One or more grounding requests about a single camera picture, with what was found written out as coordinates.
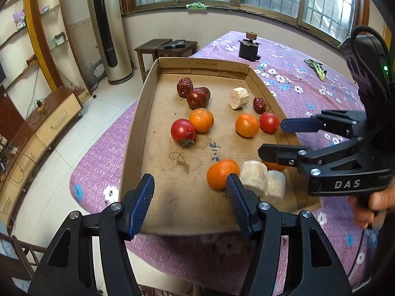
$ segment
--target window frame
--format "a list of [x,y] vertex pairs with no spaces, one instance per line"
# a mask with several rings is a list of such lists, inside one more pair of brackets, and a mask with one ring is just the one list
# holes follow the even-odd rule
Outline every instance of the window frame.
[[[137,5],[136,0],[120,0],[121,14],[126,16],[128,14],[136,14],[140,12],[161,10],[161,9],[178,9],[184,8],[187,4],[193,2],[204,2],[205,0],[170,0],[164,2],[155,2],[150,4]],[[210,4],[210,9],[213,10],[232,10],[242,13],[258,15],[266,19],[272,19],[279,23],[289,25],[298,31],[304,32],[308,35],[318,38],[329,46],[338,48],[339,42],[331,35],[325,33],[319,28],[303,21],[303,12],[306,0],[300,0],[297,18],[293,18],[287,14],[277,12],[274,10],[253,6],[250,4],[243,4],[241,0],[207,0]],[[370,0],[355,0],[354,20],[352,29],[358,25],[368,25],[369,22],[369,4]]]

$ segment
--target green cloth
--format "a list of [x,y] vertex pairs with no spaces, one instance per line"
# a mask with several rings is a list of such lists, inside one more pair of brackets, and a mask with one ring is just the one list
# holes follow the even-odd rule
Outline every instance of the green cloth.
[[204,5],[201,2],[194,2],[194,3],[186,5],[186,8],[188,10],[206,10],[207,7],[208,7],[208,5]]
[[322,68],[322,63],[319,63],[311,59],[305,60],[305,62],[309,65],[309,67],[314,69],[314,71],[316,72],[317,76],[321,81],[324,81],[326,79],[327,70]]

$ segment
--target small table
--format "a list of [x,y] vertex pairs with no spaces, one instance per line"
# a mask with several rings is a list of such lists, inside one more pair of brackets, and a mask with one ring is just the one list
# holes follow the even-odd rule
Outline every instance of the small table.
[[161,45],[169,43],[171,41],[173,41],[173,39],[152,39],[134,49],[134,51],[137,52],[137,59],[139,60],[139,67],[143,82],[147,78],[147,74],[149,72],[149,70],[145,70],[143,54],[152,54],[152,59],[155,62],[155,60],[158,58],[158,52],[156,49]]
[[192,51],[191,54],[186,55],[187,57],[191,56],[192,54],[196,53],[196,41],[185,41],[185,47],[183,48],[175,48],[175,49],[163,49],[163,46],[157,47],[157,52],[159,57],[182,57],[185,56],[185,53]]

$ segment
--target das logo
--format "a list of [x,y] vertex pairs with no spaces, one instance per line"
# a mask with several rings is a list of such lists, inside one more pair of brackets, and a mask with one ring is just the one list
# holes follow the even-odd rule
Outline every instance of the das logo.
[[[358,188],[360,185],[360,179],[357,179],[356,181],[354,181],[352,187],[353,188]],[[336,182],[335,183],[335,189],[339,189],[339,188],[351,188],[351,180],[347,181],[346,184],[343,186],[342,182]]]

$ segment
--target drawer handle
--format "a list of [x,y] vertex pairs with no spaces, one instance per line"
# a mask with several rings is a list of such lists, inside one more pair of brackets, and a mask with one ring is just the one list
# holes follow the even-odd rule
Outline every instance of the drawer handle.
[[7,196],[7,199],[4,202],[3,208],[1,209],[2,212],[5,212],[5,208],[7,207],[9,201],[10,201],[10,199]]
[[58,125],[61,123],[61,121],[64,119],[64,117],[67,116],[67,111],[65,111],[59,118],[58,120],[55,121],[55,123],[51,126],[51,129],[56,129]]
[[25,166],[26,166],[26,164],[27,164],[27,162],[30,160],[33,160],[32,159],[33,158],[33,155],[31,154],[31,153],[29,153],[29,156],[26,158],[26,160],[25,160],[25,162],[23,163],[23,165],[21,166],[21,170],[23,170],[24,168],[25,168]]

